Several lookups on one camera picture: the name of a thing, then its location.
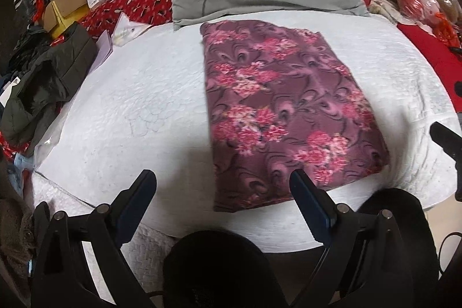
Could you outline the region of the purple floral fleece garment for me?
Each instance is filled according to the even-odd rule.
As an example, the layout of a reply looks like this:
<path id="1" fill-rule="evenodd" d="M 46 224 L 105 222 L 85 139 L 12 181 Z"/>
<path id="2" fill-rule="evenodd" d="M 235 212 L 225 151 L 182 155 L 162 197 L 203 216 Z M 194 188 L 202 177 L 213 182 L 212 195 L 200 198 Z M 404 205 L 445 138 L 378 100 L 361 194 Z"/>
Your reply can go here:
<path id="1" fill-rule="evenodd" d="M 261 20 L 200 33 L 216 211 L 290 200 L 294 170 L 330 190 L 387 166 L 372 107 L 321 33 Z"/>

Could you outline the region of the white quilted bedspread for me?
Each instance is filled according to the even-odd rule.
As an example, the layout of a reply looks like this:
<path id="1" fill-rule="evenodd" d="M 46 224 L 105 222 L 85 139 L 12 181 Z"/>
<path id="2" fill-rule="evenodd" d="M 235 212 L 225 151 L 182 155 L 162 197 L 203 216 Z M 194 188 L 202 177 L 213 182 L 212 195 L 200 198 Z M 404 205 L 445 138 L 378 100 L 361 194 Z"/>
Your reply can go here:
<path id="1" fill-rule="evenodd" d="M 257 12 L 257 20 L 322 33 L 370 101 L 392 163 L 385 171 L 330 192 L 358 208 L 393 186 L 425 209 L 456 191 L 453 160 L 429 128 L 461 129 L 446 90 L 425 57 L 381 16 L 315 11 Z M 51 210 L 86 214 L 112 202 L 143 170 L 157 192 L 133 239 L 122 247 L 147 291 L 161 287 L 161 264 L 176 238 L 224 228 L 265 253 L 316 246 L 294 202 L 237 213 L 213 210 L 215 185 L 200 28 L 153 27 L 90 73 L 38 145 L 31 194 Z"/>

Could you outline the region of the dark green jacket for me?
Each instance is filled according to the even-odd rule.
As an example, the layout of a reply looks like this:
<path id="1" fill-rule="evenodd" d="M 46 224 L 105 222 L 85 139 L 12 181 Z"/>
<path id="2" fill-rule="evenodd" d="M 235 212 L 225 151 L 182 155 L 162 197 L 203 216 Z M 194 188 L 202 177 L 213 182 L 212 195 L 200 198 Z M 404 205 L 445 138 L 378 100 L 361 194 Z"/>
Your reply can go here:
<path id="1" fill-rule="evenodd" d="M 41 54 L 12 88 L 1 118 L 1 135 L 13 147 L 27 145 L 27 156 L 82 85 L 98 49 L 80 23 L 64 32 L 64 41 Z"/>

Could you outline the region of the lavender paper envelope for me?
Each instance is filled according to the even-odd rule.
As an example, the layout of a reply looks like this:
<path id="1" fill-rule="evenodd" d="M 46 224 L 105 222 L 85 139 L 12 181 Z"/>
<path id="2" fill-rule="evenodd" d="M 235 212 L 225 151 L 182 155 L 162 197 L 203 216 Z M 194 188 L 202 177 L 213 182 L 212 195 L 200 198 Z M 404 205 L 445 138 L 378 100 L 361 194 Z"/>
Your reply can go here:
<path id="1" fill-rule="evenodd" d="M 96 41 L 97 55 L 88 71 L 88 74 L 97 70 L 113 52 L 113 43 L 108 31 L 103 31 Z"/>

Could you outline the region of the clear plastic packet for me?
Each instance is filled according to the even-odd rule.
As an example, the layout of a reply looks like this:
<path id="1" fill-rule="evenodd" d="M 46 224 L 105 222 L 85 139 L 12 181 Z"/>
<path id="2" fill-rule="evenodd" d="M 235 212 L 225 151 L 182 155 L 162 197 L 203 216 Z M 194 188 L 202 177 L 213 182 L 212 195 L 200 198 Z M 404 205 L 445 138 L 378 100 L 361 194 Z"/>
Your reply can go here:
<path id="1" fill-rule="evenodd" d="M 151 27 L 152 25 L 150 24 L 130 20 L 122 12 L 111 35 L 111 41 L 113 45 L 122 47 L 148 31 Z"/>

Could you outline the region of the cardboard box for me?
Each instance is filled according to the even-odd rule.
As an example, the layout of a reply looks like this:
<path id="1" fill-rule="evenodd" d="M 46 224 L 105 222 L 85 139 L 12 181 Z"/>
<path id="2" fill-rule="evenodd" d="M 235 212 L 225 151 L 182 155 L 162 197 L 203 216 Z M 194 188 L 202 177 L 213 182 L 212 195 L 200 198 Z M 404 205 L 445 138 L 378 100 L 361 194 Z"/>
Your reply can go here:
<path id="1" fill-rule="evenodd" d="M 87 0 L 52 0 L 45 8 L 41 25 L 51 38 L 56 39 L 89 13 Z"/>

